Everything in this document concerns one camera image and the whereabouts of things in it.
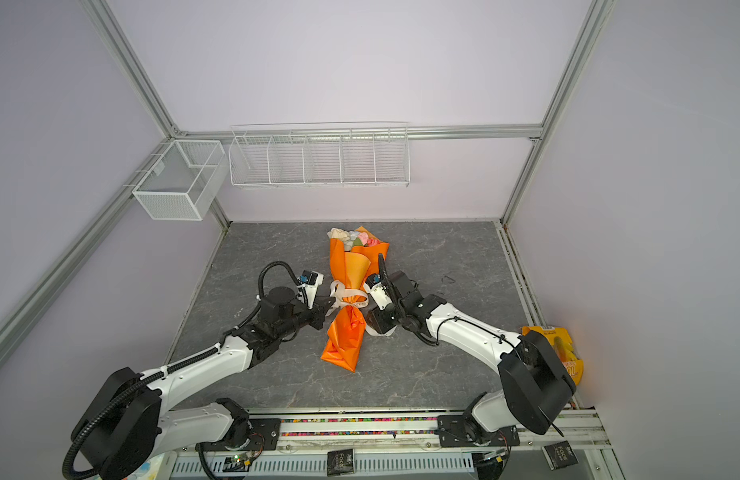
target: black mounting plate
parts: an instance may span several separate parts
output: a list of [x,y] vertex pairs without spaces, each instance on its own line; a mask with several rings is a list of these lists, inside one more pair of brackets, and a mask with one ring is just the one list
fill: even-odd
[[[261,442],[263,442],[264,450],[276,450],[276,444],[279,440],[281,418],[250,418],[250,424],[252,425],[252,429],[250,430],[250,441],[241,449],[258,451],[261,448]],[[257,435],[252,435],[253,433],[261,434],[263,436],[263,440],[261,440],[261,437]],[[228,449],[223,442],[213,442],[205,444],[205,451],[226,452]]]
[[[473,443],[465,440],[466,432],[463,429],[463,417],[460,415],[440,415],[437,417],[439,426],[439,445],[442,447],[464,447],[475,446]],[[498,429],[506,437],[509,447],[519,446],[519,432],[516,426],[503,427]],[[504,447],[503,437],[496,434],[489,444],[490,447]]]

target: wire basket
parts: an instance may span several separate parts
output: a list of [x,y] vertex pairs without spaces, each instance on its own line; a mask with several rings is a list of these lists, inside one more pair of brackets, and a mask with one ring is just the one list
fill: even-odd
[[201,220],[229,174],[217,140],[173,140],[134,197],[155,220]]
[[406,186],[410,151],[402,125],[245,130],[229,146],[231,183],[241,188]]

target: gray tabletop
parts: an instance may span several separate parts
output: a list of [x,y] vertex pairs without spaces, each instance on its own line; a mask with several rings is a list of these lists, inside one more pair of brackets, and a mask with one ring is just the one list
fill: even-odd
[[[391,246],[390,272],[403,270],[426,296],[436,293],[459,310],[505,330],[527,325],[509,267],[490,222],[383,222],[232,224],[202,286],[172,360],[203,350],[219,333],[240,322],[255,306],[258,274],[284,260],[299,273],[325,274],[320,294],[332,280],[327,232],[333,226],[363,225]],[[284,269],[266,276],[266,290],[290,285]],[[478,394],[499,389],[498,375],[479,360],[442,342],[432,347],[397,328],[391,337],[365,335],[356,373],[320,359],[322,331],[301,329],[298,338],[251,370],[222,379],[186,399],[182,408],[230,397],[245,408],[465,408]]]

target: white wall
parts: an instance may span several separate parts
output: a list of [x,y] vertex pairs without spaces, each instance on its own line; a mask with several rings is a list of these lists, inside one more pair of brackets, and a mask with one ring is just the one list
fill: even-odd
[[0,478],[62,479],[108,375],[163,364],[218,235],[211,217],[160,222],[130,206],[0,370]]
[[590,0],[112,0],[174,120],[539,123]]
[[740,2],[618,2],[510,229],[626,477],[740,478]]
[[77,2],[0,1],[0,322],[161,138]]
[[495,219],[530,145],[526,138],[414,140],[408,187],[243,190],[229,182],[219,200],[233,221]]

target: robotic arm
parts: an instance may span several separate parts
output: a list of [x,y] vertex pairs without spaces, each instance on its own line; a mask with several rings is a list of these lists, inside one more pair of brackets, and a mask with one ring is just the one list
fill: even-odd
[[[366,286],[377,304],[367,318],[370,328],[384,334],[402,325],[428,345],[450,342],[500,375],[503,390],[475,398],[459,418],[460,429],[451,432],[454,437],[486,445],[502,427],[521,423],[544,434],[553,425],[575,393],[575,384],[543,336],[507,332],[439,296],[423,298],[404,273],[389,276],[383,256],[378,260],[380,275],[368,279]],[[298,293],[278,286],[264,294],[263,279],[274,266],[287,269]],[[229,449],[248,447],[258,434],[249,414],[230,398],[200,408],[172,408],[211,383],[267,359],[282,342],[293,340],[302,326],[321,330],[335,302],[317,298],[323,279],[310,271],[297,277],[284,262],[268,264],[259,276],[258,305],[212,347],[158,369],[114,372],[72,432],[63,476],[81,480],[97,474],[103,480],[120,480],[152,456],[183,446],[220,442]],[[74,470],[79,452],[92,468]]]

